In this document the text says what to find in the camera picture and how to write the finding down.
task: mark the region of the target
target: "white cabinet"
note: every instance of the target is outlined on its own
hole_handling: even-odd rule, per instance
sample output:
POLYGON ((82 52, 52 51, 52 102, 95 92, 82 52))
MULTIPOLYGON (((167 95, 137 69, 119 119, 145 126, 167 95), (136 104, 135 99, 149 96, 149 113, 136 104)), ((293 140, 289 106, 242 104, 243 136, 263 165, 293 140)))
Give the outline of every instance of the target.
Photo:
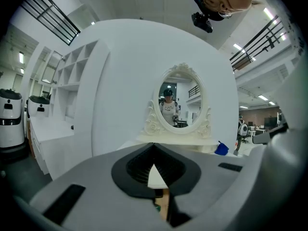
POLYGON ((107 45, 98 40, 65 55, 51 85, 49 117, 30 118, 38 164, 53 180, 92 157, 93 108, 109 53, 107 45))

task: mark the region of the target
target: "black railing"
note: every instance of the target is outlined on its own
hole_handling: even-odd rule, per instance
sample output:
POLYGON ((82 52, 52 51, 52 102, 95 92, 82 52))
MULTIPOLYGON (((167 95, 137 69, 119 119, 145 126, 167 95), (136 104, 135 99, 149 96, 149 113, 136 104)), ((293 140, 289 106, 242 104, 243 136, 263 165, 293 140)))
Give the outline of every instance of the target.
POLYGON ((21 7, 67 45, 80 33, 52 0, 24 0, 21 7))
POLYGON ((197 95, 197 93, 199 93, 199 92, 200 92, 199 87, 198 87, 198 86, 195 86, 194 88, 192 88, 192 89, 190 89, 190 90, 188 91, 189 98, 192 97, 192 96, 194 96, 194 95, 197 95))
POLYGON ((274 21, 277 21, 277 19, 278 16, 275 16, 241 50, 230 58, 233 71, 242 69, 255 61, 256 57, 263 51, 269 51, 269 49, 275 47, 275 43, 280 43, 280 39, 284 36, 285 31, 281 21, 274 24, 274 21))

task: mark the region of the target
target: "black slot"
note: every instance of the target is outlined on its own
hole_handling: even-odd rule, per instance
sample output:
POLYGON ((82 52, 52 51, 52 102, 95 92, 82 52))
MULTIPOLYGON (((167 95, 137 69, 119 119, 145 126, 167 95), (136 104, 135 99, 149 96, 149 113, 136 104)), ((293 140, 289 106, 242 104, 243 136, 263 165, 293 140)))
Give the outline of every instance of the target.
POLYGON ((236 171, 236 172, 240 172, 242 170, 242 166, 238 166, 235 164, 221 163, 218 165, 218 167, 222 167, 222 168, 229 169, 229 170, 236 171))
POLYGON ((64 193, 44 212, 44 216, 60 225, 86 188, 72 184, 64 193))
POLYGON ((13 105, 11 105, 10 103, 5 103, 4 104, 4 109, 12 110, 13 109, 13 105))

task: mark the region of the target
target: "desk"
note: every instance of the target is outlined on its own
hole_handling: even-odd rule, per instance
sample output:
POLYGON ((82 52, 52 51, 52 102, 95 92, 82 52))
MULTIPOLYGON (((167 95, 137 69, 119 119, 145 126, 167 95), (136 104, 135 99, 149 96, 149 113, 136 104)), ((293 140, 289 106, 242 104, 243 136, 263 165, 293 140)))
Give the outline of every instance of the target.
POLYGON ((263 132, 263 133, 265 133, 265 129, 256 129, 256 131, 261 131, 261 132, 263 132))
POLYGON ((248 134, 251 134, 251 139, 252 139, 252 136, 255 136, 256 135, 256 131, 248 131, 248 134))

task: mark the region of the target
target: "cap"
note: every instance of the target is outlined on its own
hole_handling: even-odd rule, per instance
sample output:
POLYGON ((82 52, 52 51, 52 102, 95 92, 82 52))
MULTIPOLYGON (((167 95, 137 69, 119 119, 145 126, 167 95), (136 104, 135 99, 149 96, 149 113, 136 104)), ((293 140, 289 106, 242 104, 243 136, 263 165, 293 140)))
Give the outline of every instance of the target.
POLYGON ((172 96, 173 95, 173 91, 171 89, 166 89, 164 90, 164 96, 168 97, 168 96, 172 96))
POLYGON ((195 3, 198 5, 199 9, 201 10, 201 12, 206 16, 208 17, 208 19, 211 19, 213 21, 222 21, 224 18, 221 17, 219 15, 218 12, 215 12, 215 11, 211 11, 209 10, 207 7, 205 7, 202 3, 201 0, 194 0, 195 3))

